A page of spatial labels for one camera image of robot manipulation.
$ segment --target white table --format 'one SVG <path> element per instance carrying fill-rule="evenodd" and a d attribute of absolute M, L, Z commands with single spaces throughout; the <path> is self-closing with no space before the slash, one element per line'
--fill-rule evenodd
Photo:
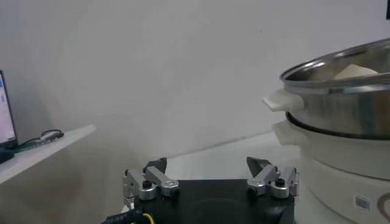
<path fill-rule="evenodd" d="M 62 138 L 54 142 L 25 152 L 17 153 L 14 158 L 0 164 L 0 184 L 50 157 L 51 155 L 61 151 L 74 142 L 88 136 L 95 130 L 96 127 L 91 125 L 73 131 L 67 131 L 64 133 Z"/>
<path fill-rule="evenodd" d="M 168 159 L 166 175 L 176 180 L 189 179 L 247 179 L 251 177 L 246 157 L 268 159 L 283 170 L 286 166 L 300 169 L 299 149 L 280 146 L 273 133 L 220 145 L 207 150 Z M 300 180 L 300 196 L 296 203 L 297 224 L 351 224 L 328 209 Z"/>

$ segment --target white handle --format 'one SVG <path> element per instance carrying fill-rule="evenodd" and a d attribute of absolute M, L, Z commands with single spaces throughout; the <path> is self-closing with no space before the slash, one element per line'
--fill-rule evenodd
<path fill-rule="evenodd" d="M 272 129 L 281 145 L 303 145 L 309 142 L 307 136 L 292 128 L 287 120 L 274 124 Z"/>
<path fill-rule="evenodd" d="M 299 111 L 305 108 L 303 99 L 296 95 L 285 91 L 284 89 L 278 89 L 271 95 L 264 97 L 263 102 L 271 109 L 275 111 Z"/>

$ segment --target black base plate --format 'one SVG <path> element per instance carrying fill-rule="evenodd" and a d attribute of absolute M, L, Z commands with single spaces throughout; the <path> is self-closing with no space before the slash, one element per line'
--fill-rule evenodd
<path fill-rule="evenodd" d="M 135 199 L 158 224 L 293 224 L 294 198 L 273 198 L 269 193 L 251 197 L 246 180 L 179 180 L 176 200 L 157 197 L 151 201 Z"/>

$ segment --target label sticker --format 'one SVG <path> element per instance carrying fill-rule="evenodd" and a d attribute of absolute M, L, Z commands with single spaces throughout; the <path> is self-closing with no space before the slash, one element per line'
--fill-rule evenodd
<path fill-rule="evenodd" d="M 353 196 L 353 207 L 359 213 L 370 214 L 371 213 L 371 201 L 369 198 L 355 194 Z"/>

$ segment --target monitor screen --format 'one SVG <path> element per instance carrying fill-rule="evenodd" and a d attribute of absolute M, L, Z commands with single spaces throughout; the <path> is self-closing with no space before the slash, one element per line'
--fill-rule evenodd
<path fill-rule="evenodd" d="M 0 145 L 16 139 L 4 77 L 0 74 Z"/>

